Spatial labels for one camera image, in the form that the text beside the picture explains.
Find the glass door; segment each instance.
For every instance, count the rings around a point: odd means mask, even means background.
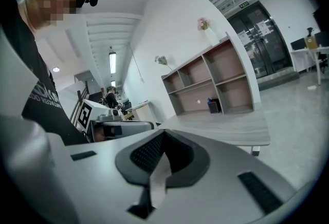
[[[245,8],[229,22],[246,48],[257,78],[291,66],[279,31],[259,3]]]

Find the exit sign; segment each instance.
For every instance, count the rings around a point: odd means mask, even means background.
[[[242,3],[241,5],[239,5],[240,8],[245,8],[249,6],[249,2],[248,1],[245,1],[244,3]]]

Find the gray floor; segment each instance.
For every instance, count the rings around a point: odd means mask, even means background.
[[[261,92],[271,144],[261,147],[259,159],[297,189],[317,178],[329,152],[329,79],[308,90],[312,85],[316,72]]]

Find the ceiling light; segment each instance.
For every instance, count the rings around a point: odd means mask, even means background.
[[[116,59],[117,59],[117,54],[115,52],[110,52],[109,53],[109,70],[111,73],[116,72]]]

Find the black box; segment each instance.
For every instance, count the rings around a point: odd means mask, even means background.
[[[218,114],[221,111],[220,101],[218,99],[212,99],[214,102],[208,103],[208,107],[211,114]]]

